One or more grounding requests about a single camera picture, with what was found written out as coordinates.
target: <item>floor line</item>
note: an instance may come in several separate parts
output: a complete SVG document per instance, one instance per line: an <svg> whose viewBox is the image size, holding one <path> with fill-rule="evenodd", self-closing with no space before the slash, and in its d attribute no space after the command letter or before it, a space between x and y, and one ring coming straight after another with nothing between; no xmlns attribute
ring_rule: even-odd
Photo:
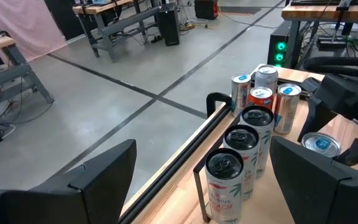
<svg viewBox="0 0 358 224"><path fill-rule="evenodd" d="M186 113L192 114L192 115L197 116L197 117L202 118L202 119L207 118L206 113L204 113L204 112L195 110L195 109L190 108L190 107L185 106L185 105L181 105L180 103L174 102L172 100L168 100L166 98L158 97L158 95L155 94L155 93L149 92L149 91L144 90L142 88L136 87L134 85L131 85L131 84L128 84L126 82L120 81L118 79L112 78L112 77L110 77L108 75L102 74L102 73L97 72L95 70L92 70L90 68L84 67L84 66L82 66L82 65L80 65L78 63L72 62L71 60L69 60L69 59L67 59L65 57L62 57L60 55L56 55L56 54L48 54L48 55L53 57L53 58L55 58L55 59L57 59L57 60L59 60L59 61L61 61L61 62L65 62L65 63L67 63L69 65L72 65L72 66L74 66L76 68L82 69L82 70L84 70L84 71L86 71L88 73L91 73L93 75L96 75L96 76L98 76L100 78L104 78L106 80L109 80L110 82L113 82L113 83L118 84L120 86L126 87L126 88L128 88L130 90L133 90L133 91L136 91L136 92L138 92L140 94L146 95L146 96L151 97L153 99L157 99L158 101L160 101L162 103L168 104L168 105L170 105L170 106L172 106L172 107L174 107L176 109L182 110L182 111L184 111Z"/></svg>
<svg viewBox="0 0 358 224"><path fill-rule="evenodd" d="M270 12L272 12L276 7L278 7L282 2L284 2L284 0L280 1L277 5L275 5L273 8L269 9L267 12L265 12L263 15L261 15L258 19L256 19L253 24L256 24L257 22L259 22L261 19L263 19L265 16L267 16L267 14L269 14ZM100 138L99 140L97 140L94 144L92 144L89 148L87 148L85 151L83 151L80 155L78 155L77 157L75 157L73 160L71 160L67 165L65 165L64 167L62 167L56 174L52 175L51 178L55 177L56 175L59 174L63 174L65 172L67 172L68 170L70 170L70 168L72 168L73 166L75 166L75 164L79 163L82 159L84 159L87 155L89 155L91 152L93 152L97 147L99 147L100 145L102 145L102 143L104 143L105 141L107 141L111 136L113 136L114 134L116 134L119 130L121 130L125 125L127 125L129 122L131 122L133 119L135 119L138 115L140 115L143 111L145 111L147 108L149 108L151 105L153 105L153 103L155 103L157 100L161 101L161 102L168 102L171 100L168 100L166 98L164 98L163 96L166 95L167 93L169 93L171 90L173 90L177 85L181 84L183 81L185 81L188 77L190 77L192 74L194 74L196 71L198 71L202 66L206 65L210 60L212 60L215 56L217 56L218 53L222 52L226 47L228 47L230 44L232 44L236 39L238 39L242 34L244 34L248 28L250 28L252 25L247 26L245 29L243 29L242 31L240 31L240 33L238 33L236 36L234 36L231 40L229 40L228 42L226 42L222 47L218 48L215 52L213 52L210 56L206 57L203 61L201 61L199 64L197 64L194 68L192 68L189 72L186 72L182 77L180 77L176 82L174 82L172 85L168 86L168 88L166 88L164 91L162 91L160 94L158 94L157 97L151 99L149 102L147 102L145 105L143 105L141 108L139 108L137 111L135 111L134 113L132 113L128 118L126 118L123 122L121 122L120 124L118 124L116 127L114 127L112 130L110 130L108 133L106 133L102 138ZM60 59L60 57L58 58L56 55L52 55L49 54L49 56L55 58L55 59ZM92 74L95 74L93 70L83 67L84 70L89 71ZM115 83L114 78L111 78L109 76L104 77L106 75L103 75L101 73L100 74L102 78L106 78L108 80L111 80ZM137 88L135 86L132 86L128 83L125 83L125 85L128 86L128 88L130 88L131 90L134 89L140 89Z"/></svg>

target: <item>red can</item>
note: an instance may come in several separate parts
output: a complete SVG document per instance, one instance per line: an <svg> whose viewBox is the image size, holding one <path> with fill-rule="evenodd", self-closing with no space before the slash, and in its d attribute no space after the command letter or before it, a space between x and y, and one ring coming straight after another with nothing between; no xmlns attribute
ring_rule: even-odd
<svg viewBox="0 0 358 224"><path fill-rule="evenodd" d="M273 109L273 99L272 90L264 86L253 87L248 98L255 105L264 106L270 110Z"/></svg>

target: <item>aluminum can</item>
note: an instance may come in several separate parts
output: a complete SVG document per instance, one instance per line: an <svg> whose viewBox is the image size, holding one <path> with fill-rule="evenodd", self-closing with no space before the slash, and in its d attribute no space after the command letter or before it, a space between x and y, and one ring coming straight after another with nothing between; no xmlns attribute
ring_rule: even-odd
<svg viewBox="0 0 358 224"><path fill-rule="evenodd" d="M248 103L251 89L251 76L237 74L231 78L231 112L237 117Z"/></svg>
<svg viewBox="0 0 358 224"><path fill-rule="evenodd" d="M298 85L285 83L278 86L274 110L275 132L288 134L291 131L300 94L301 88Z"/></svg>
<svg viewBox="0 0 358 224"><path fill-rule="evenodd" d="M335 157L341 153L341 145L333 137L323 133L308 133L302 138L302 146L326 157Z"/></svg>
<svg viewBox="0 0 358 224"><path fill-rule="evenodd" d="M217 223L238 223L242 213L244 163L232 149L217 149L206 156L209 206Z"/></svg>
<svg viewBox="0 0 358 224"><path fill-rule="evenodd" d="M272 140L274 115L264 106L248 106L241 113L240 123L255 128L260 139L260 149L256 168L256 179L265 174L266 162Z"/></svg>
<svg viewBox="0 0 358 224"><path fill-rule="evenodd" d="M255 74L255 87L264 86L276 92L278 72L274 66L262 65Z"/></svg>
<svg viewBox="0 0 358 224"><path fill-rule="evenodd" d="M273 109L273 100L272 90L264 86L253 87L248 98L254 105L264 106L270 110Z"/></svg>
<svg viewBox="0 0 358 224"><path fill-rule="evenodd" d="M258 132L253 127L238 124L227 128L223 136L223 147L235 150L242 157L244 163L242 199L247 200L251 198L254 191L259 153Z"/></svg>

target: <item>desk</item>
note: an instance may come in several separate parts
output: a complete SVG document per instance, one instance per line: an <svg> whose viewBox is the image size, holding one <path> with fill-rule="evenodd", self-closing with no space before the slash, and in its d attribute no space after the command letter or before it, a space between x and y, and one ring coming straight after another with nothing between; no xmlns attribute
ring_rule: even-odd
<svg viewBox="0 0 358 224"><path fill-rule="evenodd" d="M302 81L307 77L323 79L323 75L300 72L287 68L279 68L279 77ZM204 141L196 148L194 153L181 164L178 171L169 181L155 194L154 198L143 207L143 211L132 221L132 223L204 223L201 215L200 205L196 184L193 176L193 168L202 157L208 152L226 128L232 123L234 118L228 112L228 106L221 105L201 126L200 128L182 145L181 148L162 166L162 168L138 191L135 196L124 206L123 213L142 195L151 183L163 172L169 164L174 161L183 150L200 136L205 127L218 120L217 126L204 138ZM301 101L296 112L296 119L290 134L284 135L285 138L295 141L305 122L308 113L307 103ZM343 148L350 146L354 138L358 138L358 125L342 116L335 117L327 124L321 132L331 135L341 142ZM201 172L201 182L204 197L208 198L205 173ZM254 195L247 201L244 207L244 218L248 218L247 223L252 224L289 224L293 223L290 211L284 201L280 187L274 176L270 158L264 176L256 181Z"/></svg>
<svg viewBox="0 0 358 224"><path fill-rule="evenodd" d="M293 68L297 61L298 53L294 52L300 21L316 21L319 22L337 22L340 12L336 10L336 6L291 6L287 5L282 10L282 17L286 21L291 21L291 29L287 44L287 53L285 55L285 67ZM358 6L350 6L349 10L344 12L341 22L358 23Z"/></svg>
<svg viewBox="0 0 358 224"><path fill-rule="evenodd" d="M0 49L6 54L9 62L9 68L0 72L0 86L11 82L16 78L23 78L24 82L6 88L0 92L0 102L8 100L28 89L37 90L45 98L47 103L53 102L53 98L46 90L44 85L38 79L31 66L27 63L23 55L17 49L15 41L8 36L0 35Z"/></svg>
<svg viewBox="0 0 358 224"><path fill-rule="evenodd" d="M114 9L117 6L121 6L125 3L133 2L136 10L136 14L125 19L119 20L119 16L116 17L116 21L112 24L105 24L101 14L109 9ZM156 0L151 0L152 6L156 6ZM157 19L154 17L155 22L145 25L143 20L156 15L159 12L159 7L153 7L146 11L140 11L138 0L117 0L105 6L73 6L73 12L76 14L77 18L80 21L82 29L84 30L85 36L88 39L88 42L93 50L95 57L99 57L99 49L106 50L109 53L111 60L114 58L114 52L112 51L113 47L126 40L130 37L133 37L136 34L142 33L143 39L147 39L146 30L157 26ZM93 16L97 25L98 25L98 34L101 35L99 38L95 38L90 30L90 16ZM139 23L139 27L131 29L127 32L124 32L124 28L131 26L135 23Z"/></svg>

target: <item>pink curtain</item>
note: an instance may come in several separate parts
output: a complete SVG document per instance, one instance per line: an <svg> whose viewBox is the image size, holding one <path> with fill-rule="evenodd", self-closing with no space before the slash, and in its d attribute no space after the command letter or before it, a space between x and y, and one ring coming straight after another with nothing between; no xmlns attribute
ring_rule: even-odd
<svg viewBox="0 0 358 224"><path fill-rule="evenodd" d="M0 0L0 29L10 33L28 61L67 44L44 0Z"/></svg>

